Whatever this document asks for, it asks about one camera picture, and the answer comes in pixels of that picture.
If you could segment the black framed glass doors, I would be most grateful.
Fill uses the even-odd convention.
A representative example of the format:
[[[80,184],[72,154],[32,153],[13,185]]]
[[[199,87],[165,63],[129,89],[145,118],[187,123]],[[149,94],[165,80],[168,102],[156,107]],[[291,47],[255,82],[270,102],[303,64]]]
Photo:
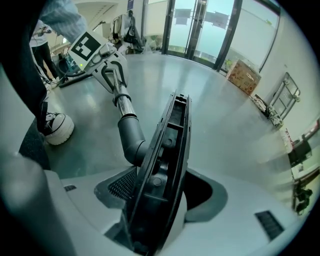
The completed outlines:
[[[223,73],[237,60],[261,72],[280,12],[276,0],[168,0],[162,52]]]

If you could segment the patterned cardboard box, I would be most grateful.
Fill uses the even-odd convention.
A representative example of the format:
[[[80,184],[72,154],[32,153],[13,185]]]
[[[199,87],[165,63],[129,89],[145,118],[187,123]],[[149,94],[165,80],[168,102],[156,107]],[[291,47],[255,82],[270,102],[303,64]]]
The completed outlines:
[[[261,76],[245,62],[234,61],[226,74],[226,79],[250,96],[258,86]]]

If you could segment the folded platform trolley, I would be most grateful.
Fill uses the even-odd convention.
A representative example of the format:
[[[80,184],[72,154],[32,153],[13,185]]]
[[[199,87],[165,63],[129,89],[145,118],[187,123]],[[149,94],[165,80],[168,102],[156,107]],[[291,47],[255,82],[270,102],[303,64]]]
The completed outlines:
[[[268,105],[270,114],[272,115],[272,121],[276,127],[282,126],[284,119],[289,114],[295,103],[300,101],[301,91],[297,84],[286,72],[280,83],[278,90],[273,95],[273,98]]]

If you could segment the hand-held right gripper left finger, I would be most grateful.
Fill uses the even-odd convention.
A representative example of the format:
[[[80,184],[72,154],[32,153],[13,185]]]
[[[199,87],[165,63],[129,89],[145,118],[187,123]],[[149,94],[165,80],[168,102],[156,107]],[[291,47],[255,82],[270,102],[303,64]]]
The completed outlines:
[[[63,234],[50,241],[54,256],[137,256],[106,236],[122,217],[125,201],[109,186],[119,179],[132,180],[136,167],[125,166],[93,175],[60,179],[45,170],[51,201]]]

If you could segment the black bag on stand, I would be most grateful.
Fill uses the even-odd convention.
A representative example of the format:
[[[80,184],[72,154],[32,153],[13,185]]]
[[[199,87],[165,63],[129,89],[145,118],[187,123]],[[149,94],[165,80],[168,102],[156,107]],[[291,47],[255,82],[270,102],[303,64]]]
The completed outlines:
[[[127,14],[129,17],[129,27],[124,36],[124,41],[129,43],[133,50],[137,51],[138,53],[142,53],[143,44],[141,42],[139,33],[137,32],[136,20],[133,15],[133,11],[129,10]]]

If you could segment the person's black trousers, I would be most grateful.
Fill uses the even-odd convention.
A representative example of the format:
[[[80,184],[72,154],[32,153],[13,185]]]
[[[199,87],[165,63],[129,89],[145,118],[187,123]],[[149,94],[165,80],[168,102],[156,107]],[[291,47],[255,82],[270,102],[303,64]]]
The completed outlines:
[[[28,46],[32,30],[49,0],[32,0],[20,7],[10,0],[0,14],[0,163],[19,149],[27,160],[49,170],[40,132],[44,130],[46,88]]]

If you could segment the person's left forearm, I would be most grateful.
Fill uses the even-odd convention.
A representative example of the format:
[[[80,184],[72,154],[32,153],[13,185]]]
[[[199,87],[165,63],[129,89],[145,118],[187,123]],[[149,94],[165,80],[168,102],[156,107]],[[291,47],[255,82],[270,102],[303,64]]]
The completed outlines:
[[[71,44],[88,28],[86,19],[79,13],[72,0],[46,0],[39,20]]]

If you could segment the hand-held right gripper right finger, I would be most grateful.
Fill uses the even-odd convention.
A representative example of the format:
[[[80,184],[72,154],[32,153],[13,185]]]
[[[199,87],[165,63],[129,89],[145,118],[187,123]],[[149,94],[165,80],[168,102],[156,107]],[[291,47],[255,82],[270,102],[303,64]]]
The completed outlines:
[[[175,238],[159,256],[277,256],[303,225],[254,183],[188,169]]]

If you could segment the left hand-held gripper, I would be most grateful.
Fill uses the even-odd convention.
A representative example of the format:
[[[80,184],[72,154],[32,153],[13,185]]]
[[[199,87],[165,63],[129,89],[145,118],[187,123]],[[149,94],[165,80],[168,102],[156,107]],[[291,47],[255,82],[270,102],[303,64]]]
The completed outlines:
[[[68,54],[81,71],[93,72],[94,78],[111,94],[114,85],[107,73],[113,74],[113,69],[109,69],[105,61],[114,57],[112,64],[117,67],[121,82],[126,88],[128,87],[127,59],[121,53],[117,53],[117,49],[109,45],[108,40],[98,33],[85,31],[71,45]]]

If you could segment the black vacuum hose metal wand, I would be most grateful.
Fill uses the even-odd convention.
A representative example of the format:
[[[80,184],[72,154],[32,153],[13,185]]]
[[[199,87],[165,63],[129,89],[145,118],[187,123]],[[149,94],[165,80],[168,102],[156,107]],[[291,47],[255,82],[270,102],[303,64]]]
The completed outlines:
[[[127,88],[124,86],[124,84],[121,82],[119,71],[112,67],[109,69],[113,69],[113,74],[107,73],[108,78],[113,83],[113,104],[115,107],[118,108],[120,113],[120,118],[124,117],[137,117],[133,105],[132,105],[132,99],[131,96],[128,93]],[[81,71],[79,73],[74,73],[72,77],[66,82],[62,82],[59,84],[60,88],[65,88],[67,86],[70,86],[72,84],[75,84],[77,82],[80,82],[84,79],[94,77],[93,72],[88,74],[85,71]]]

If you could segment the person's black white sneaker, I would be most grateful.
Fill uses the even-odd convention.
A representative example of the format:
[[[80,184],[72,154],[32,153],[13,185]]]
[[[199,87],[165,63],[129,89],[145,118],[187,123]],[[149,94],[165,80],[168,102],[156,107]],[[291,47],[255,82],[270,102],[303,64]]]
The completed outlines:
[[[48,112],[45,118],[43,135],[47,143],[58,146],[70,138],[74,128],[74,122],[68,115]]]

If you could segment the black cabinet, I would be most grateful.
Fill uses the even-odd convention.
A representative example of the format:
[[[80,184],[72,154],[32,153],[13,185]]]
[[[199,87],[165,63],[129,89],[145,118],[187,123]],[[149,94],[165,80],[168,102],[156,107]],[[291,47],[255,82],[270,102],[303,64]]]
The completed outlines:
[[[290,166],[293,168],[298,164],[302,164],[305,160],[312,156],[312,148],[309,140],[303,138],[297,144],[294,145],[292,151],[288,153]]]

